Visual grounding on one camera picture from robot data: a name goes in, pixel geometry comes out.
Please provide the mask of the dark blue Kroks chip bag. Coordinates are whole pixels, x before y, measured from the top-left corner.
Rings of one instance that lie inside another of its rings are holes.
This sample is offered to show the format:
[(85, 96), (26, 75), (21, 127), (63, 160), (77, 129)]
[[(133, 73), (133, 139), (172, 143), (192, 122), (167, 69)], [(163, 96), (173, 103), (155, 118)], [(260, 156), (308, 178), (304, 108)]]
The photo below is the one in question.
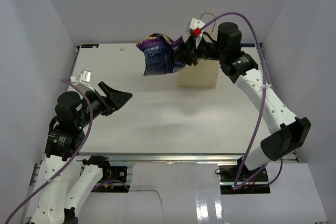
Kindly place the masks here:
[(175, 73), (186, 66), (186, 63), (173, 58), (177, 50), (185, 45), (182, 36), (173, 40), (164, 34), (154, 33), (135, 45), (144, 54), (144, 76)]

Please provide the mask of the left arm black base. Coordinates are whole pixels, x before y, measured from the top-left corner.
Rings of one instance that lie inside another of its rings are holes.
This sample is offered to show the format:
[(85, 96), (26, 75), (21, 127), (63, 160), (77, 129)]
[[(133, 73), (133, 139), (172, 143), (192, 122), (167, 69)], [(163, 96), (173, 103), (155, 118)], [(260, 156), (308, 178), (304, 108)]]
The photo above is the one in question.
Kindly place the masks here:
[(88, 164), (102, 168), (102, 178), (92, 189), (93, 193), (127, 193), (129, 186), (126, 185), (128, 168), (126, 166), (111, 166), (107, 157), (101, 155), (91, 156)]

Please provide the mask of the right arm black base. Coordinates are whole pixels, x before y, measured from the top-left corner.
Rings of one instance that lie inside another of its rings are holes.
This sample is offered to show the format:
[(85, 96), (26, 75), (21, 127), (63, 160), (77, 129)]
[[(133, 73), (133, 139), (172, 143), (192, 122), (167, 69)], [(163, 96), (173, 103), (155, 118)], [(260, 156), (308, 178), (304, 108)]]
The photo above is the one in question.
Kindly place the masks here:
[(237, 186), (247, 180), (247, 183), (238, 190), (235, 190), (234, 181), (238, 172), (238, 165), (222, 165), (215, 169), (214, 173), (219, 176), (220, 190), (222, 195), (248, 195), (248, 194), (269, 194), (270, 182), (266, 169), (254, 176), (250, 180), (248, 178), (257, 170), (242, 170), (237, 182)]

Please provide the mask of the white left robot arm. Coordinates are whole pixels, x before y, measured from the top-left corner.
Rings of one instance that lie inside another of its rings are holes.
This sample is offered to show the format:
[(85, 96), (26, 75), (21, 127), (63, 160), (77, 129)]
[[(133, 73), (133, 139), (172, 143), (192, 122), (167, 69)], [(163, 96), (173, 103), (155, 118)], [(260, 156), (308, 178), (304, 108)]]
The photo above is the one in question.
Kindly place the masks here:
[(81, 208), (95, 185), (111, 176), (108, 158), (94, 155), (83, 160), (82, 174), (69, 187), (77, 156), (89, 135), (84, 129), (91, 129), (96, 117), (111, 115), (133, 97), (104, 82), (98, 86), (103, 95), (92, 88), (75, 88), (57, 99), (56, 116), (49, 125), (45, 147), (45, 183), (30, 223), (78, 223)]

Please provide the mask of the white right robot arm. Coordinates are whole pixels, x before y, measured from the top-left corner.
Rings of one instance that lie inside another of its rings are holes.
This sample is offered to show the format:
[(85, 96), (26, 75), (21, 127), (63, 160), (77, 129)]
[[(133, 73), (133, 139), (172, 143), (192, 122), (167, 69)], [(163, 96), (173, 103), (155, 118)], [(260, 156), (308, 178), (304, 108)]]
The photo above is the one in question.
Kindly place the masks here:
[(247, 182), (255, 177), (256, 169), (299, 149), (307, 138), (311, 123), (306, 117), (296, 116), (278, 98), (263, 78), (259, 64), (242, 50), (242, 33), (236, 24), (221, 23), (217, 38), (210, 41), (204, 39), (207, 35), (202, 30), (204, 26), (199, 19), (189, 21), (186, 64), (196, 65), (200, 59), (219, 61), (222, 72), (249, 98), (270, 133), (257, 148), (241, 158), (237, 175)]

